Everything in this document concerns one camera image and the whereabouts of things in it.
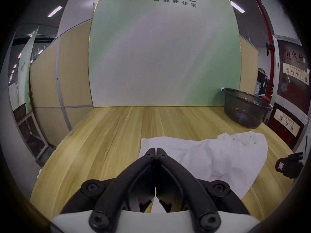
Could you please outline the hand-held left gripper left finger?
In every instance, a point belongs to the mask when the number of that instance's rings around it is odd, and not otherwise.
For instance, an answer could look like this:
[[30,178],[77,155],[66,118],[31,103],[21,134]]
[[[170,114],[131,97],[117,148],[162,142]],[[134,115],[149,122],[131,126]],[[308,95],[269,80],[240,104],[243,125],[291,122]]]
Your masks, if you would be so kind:
[[73,230],[117,230],[121,211],[145,212],[155,197],[156,149],[149,149],[116,178],[90,179],[68,200],[60,216],[75,216]]

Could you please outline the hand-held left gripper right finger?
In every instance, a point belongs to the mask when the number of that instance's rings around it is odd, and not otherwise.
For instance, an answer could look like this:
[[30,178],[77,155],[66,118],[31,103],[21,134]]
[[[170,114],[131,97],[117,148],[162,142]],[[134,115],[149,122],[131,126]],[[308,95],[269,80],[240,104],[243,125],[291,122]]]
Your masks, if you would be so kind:
[[241,199],[222,180],[195,178],[163,149],[156,149],[156,195],[168,213],[189,211],[194,231],[217,231],[224,225],[220,212],[250,216]]

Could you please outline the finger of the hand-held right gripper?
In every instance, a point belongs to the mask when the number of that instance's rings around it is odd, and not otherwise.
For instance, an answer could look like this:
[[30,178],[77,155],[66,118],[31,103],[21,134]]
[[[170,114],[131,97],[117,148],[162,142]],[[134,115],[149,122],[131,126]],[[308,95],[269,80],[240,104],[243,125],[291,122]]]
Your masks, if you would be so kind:
[[288,155],[288,157],[280,158],[276,161],[275,170],[282,173],[285,177],[296,179],[304,166],[302,159],[302,152],[293,153]]

